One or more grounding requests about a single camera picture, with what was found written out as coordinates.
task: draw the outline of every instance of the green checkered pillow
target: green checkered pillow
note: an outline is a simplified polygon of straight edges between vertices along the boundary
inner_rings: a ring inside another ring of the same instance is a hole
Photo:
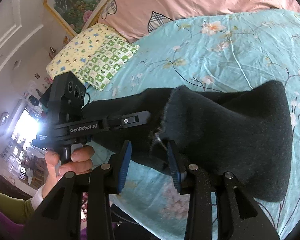
[[[138,49],[139,45],[129,44],[115,36],[107,35],[99,50],[75,74],[79,79],[102,91]]]

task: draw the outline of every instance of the yellow patterned pillow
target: yellow patterned pillow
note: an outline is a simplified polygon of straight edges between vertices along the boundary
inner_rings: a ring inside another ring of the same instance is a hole
[[[104,24],[97,23],[87,30],[75,36],[48,64],[47,72],[52,79],[64,72],[75,73],[93,58],[93,54],[107,39],[106,36],[114,36],[127,41],[120,36],[115,29]]]

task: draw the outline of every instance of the human hand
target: human hand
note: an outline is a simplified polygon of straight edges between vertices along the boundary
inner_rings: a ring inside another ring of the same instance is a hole
[[[72,161],[61,165],[59,167],[59,175],[57,175],[55,166],[58,164],[60,156],[54,151],[47,151],[45,159],[49,175],[42,188],[42,197],[45,198],[48,195],[50,190],[52,190],[66,172],[73,171],[77,175],[91,172],[92,160],[90,158],[93,155],[94,149],[91,146],[84,146],[82,148],[75,149],[71,155]]]

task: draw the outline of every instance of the pink blanket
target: pink blanket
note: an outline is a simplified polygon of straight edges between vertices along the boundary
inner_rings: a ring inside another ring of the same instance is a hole
[[[85,27],[98,21],[133,42],[172,20],[269,8],[300,12],[296,0],[105,0]]]

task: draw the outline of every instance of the metal screw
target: metal screw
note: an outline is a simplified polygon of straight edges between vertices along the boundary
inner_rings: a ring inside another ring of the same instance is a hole
[[[234,175],[233,175],[232,172],[227,171],[227,172],[225,173],[225,177],[226,177],[227,179],[232,179],[232,178],[234,177]]]
[[[66,177],[67,179],[71,179],[71,178],[73,178],[73,176],[74,176],[74,172],[73,172],[73,171],[68,171],[68,172],[65,174],[65,177]]]
[[[191,169],[191,171],[196,171],[198,169],[198,165],[197,164],[190,164],[189,169]]]
[[[104,163],[101,165],[101,169],[103,170],[109,170],[111,167],[111,165],[109,163]]]

